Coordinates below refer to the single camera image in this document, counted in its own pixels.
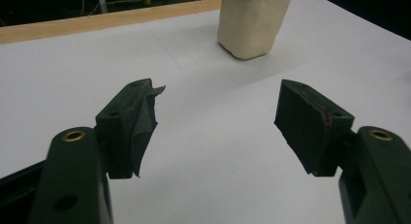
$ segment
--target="white table surface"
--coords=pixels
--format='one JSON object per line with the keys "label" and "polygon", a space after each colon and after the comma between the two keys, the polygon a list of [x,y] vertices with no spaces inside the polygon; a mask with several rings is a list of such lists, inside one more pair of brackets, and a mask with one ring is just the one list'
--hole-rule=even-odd
{"label": "white table surface", "polygon": [[344,223],[335,177],[308,176],[273,125],[282,79],[305,82],[411,144],[411,42],[326,0],[292,0],[269,54],[234,59],[219,12],[0,46],[0,176],[95,125],[128,82],[166,85],[141,178],[111,180],[121,224]]}

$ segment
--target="wooden table edge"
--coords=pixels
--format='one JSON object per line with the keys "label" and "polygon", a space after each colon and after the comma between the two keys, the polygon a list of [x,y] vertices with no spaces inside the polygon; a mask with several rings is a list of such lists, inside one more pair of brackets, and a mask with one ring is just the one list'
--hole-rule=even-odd
{"label": "wooden table edge", "polygon": [[95,16],[0,28],[0,45],[219,10],[221,0],[202,0]]}

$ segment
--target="cream plastic container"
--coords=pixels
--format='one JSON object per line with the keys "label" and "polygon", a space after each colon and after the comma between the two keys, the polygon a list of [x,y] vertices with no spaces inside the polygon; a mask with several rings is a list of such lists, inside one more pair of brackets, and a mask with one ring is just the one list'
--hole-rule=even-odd
{"label": "cream plastic container", "polygon": [[218,42],[237,58],[266,54],[289,4],[290,0],[222,0]]}

